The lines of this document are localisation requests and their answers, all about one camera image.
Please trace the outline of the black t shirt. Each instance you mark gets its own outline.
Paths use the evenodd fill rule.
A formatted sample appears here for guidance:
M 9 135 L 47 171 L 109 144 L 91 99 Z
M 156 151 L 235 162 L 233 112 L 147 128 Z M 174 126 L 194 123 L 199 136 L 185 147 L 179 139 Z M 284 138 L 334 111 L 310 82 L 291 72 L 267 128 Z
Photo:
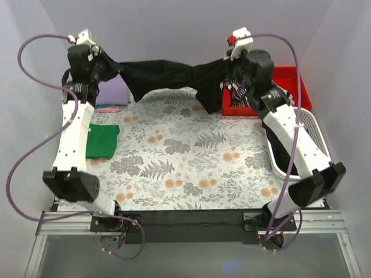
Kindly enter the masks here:
M 153 90 L 190 87 L 197 91 L 197 100 L 209 114 L 222 109 L 223 90 L 220 84 L 231 78 L 236 65 L 235 60 L 228 58 L 191 66 L 167 60 L 118 63 L 106 52 L 102 52 L 101 57 L 107 65 L 104 80 L 120 75 L 135 102 Z

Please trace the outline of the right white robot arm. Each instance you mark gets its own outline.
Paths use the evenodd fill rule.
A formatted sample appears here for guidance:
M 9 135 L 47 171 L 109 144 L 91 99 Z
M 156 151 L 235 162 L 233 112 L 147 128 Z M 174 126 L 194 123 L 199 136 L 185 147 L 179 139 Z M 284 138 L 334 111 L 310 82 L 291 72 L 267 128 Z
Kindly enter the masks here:
M 333 193 L 346 169 L 334 163 L 309 136 L 300 122 L 298 107 L 290 103 L 287 92 L 272 79 L 274 63 L 264 50 L 242 50 L 234 57 L 227 52 L 227 76 L 241 86 L 249 106 L 262 121 L 268 141 L 288 159 L 287 174 L 296 169 L 299 181 L 283 185 L 279 197 L 266 203 L 256 222 L 269 230 L 284 225 L 291 213 Z

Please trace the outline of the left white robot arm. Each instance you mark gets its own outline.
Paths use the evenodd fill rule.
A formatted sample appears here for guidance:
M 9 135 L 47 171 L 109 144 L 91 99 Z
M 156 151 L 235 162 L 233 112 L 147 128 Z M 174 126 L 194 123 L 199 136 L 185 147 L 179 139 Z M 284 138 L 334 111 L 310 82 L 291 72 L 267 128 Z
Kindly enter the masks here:
M 123 217 L 115 212 L 115 202 L 100 192 L 99 179 L 89 174 L 86 166 L 86 145 L 98 84 L 105 80 L 110 65 L 97 45 L 72 46 L 67 58 L 70 69 L 63 76 L 61 99 L 65 128 L 52 169 L 43 172 L 43 181 L 59 199 L 105 214 L 104 226 L 116 232 L 123 226 Z

